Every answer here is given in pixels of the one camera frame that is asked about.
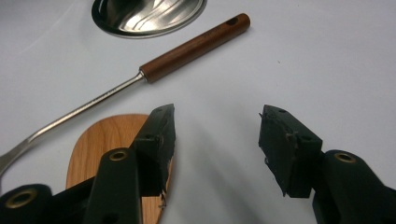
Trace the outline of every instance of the stainless steel ladle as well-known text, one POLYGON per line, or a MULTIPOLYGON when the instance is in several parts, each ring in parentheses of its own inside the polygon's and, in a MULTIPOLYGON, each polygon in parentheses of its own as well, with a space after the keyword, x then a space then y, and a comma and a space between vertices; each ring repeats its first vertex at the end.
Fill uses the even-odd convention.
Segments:
POLYGON ((206 0, 96 0, 92 18, 104 31, 143 38, 167 34, 195 20, 206 0))

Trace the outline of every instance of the black plastic part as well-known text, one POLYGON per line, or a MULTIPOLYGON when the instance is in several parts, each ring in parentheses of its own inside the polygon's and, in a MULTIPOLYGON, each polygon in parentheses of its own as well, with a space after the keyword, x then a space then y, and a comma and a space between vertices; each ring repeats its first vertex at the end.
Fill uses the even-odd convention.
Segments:
POLYGON ((173 105, 154 109, 130 146, 136 150, 142 196, 166 191, 176 140, 174 111, 173 105))
POLYGON ((108 151, 100 161, 83 223, 143 223, 139 191, 134 151, 108 151))
POLYGON ((312 164, 321 153, 322 140, 288 111, 265 105, 259 147, 276 182, 292 198, 308 198, 312 164))
POLYGON ((52 194, 45 185, 25 185, 0 199, 0 223, 40 223, 52 194))
POLYGON ((284 109, 265 105, 259 146, 282 191, 309 197, 319 224, 396 224, 396 191, 356 155, 322 141, 284 109))
POLYGON ((93 181, 94 177, 54 195, 43 216, 43 223, 82 223, 93 181))
POLYGON ((329 195, 318 196, 314 209, 319 223, 396 223, 392 190, 384 186, 364 160, 349 152, 330 150, 320 168, 335 207, 323 199, 329 195))

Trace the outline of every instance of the kitchen utensil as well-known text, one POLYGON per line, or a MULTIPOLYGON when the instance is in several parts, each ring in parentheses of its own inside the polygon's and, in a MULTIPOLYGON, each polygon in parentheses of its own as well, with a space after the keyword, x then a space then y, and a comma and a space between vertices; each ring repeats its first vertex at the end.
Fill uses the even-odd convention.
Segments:
POLYGON ((0 157, 0 193, 1 177, 5 170, 18 157, 31 148, 33 143, 45 133, 48 133, 76 115, 79 115, 93 106, 98 105, 105 99, 135 84, 138 81, 146 80, 148 83, 153 83, 158 79, 165 77, 186 63, 195 60, 210 50, 244 33, 249 26, 250 18, 248 15, 239 14, 236 17, 233 17, 232 19, 212 28, 211 30, 196 36, 177 48, 166 52, 162 56, 150 61, 149 63, 140 66, 139 72, 135 77, 132 77, 131 79, 121 83, 119 86, 105 92, 97 98, 89 101, 87 104, 69 112, 63 117, 56 119, 52 123, 46 125, 24 139, 16 147, 12 148, 9 152, 0 157))
POLYGON ((206 0, 96 0, 93 21, 117 36, 142 38, 186 26, 204 10, 206 0))

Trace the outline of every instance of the metal handle shaft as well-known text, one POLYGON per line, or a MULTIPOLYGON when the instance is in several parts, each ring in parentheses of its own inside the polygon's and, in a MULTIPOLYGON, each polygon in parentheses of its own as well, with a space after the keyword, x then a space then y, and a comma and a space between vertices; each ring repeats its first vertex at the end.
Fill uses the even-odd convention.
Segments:
POLYGON ((162 56, 146 63, 140 67, 139 73, 121 83, 119 86, 105 92, 97 98, 91 100, 85 105, 73 110, 72 112, 56 119, 52 123, 44 126, 40 130, 36 131, 28 138, 20 142, 16 147, 12 148, 8 153, 0 157, 0 195, 1 195, 1 177, 6 169, 20 157, 24 152, 32 147, 34 142, 44 136, 45 133, 55 129, 59 125, 67 122, 71 118, 81 114, 82 112, 98 105, 105 99, 116 94, 119 91, 131 86, 139 80, 146 79, 148 83, 153 83, 156 80, 168 75, 169 73, 177 70, 179 67, 186 63, 193 61, 194 59, 204 55, 210 50, 220 46, 221 44, 237 37, 244 33, 250 25, 250 19, 246 14, 240 14, 236 17, 214 27, 213 29, 198 35, 192 40, 180 45, 179 47, 172 49, 162 56))

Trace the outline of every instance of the brass insert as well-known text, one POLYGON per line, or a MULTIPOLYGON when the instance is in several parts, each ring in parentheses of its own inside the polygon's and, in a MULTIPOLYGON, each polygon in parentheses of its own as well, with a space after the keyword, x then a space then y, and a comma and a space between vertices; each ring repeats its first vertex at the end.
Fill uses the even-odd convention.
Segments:
POLYGON ((32 200, 35 199, 37 196, 37 190, 36 189, 24 189, 17 194, 13 195, 6 201, 6 207, 7 208, 20 208, 28 203, 30 203, 32 200))
POLYGON ((110 155, 110 159, 112 161, 122 161, 123 159, 125 159, 128 156, 128 153, 126 153, 126 151, 120 150, 120 151, 116 151, 113 152, 110 155))
POLYGON ((334 157, 339 160, 339 161, 343 161, 343 162, 348 162, 348 163, 355 163, 356 159, 355 157, 345 153, 345 152, 338 152, 334 154, 334 157))

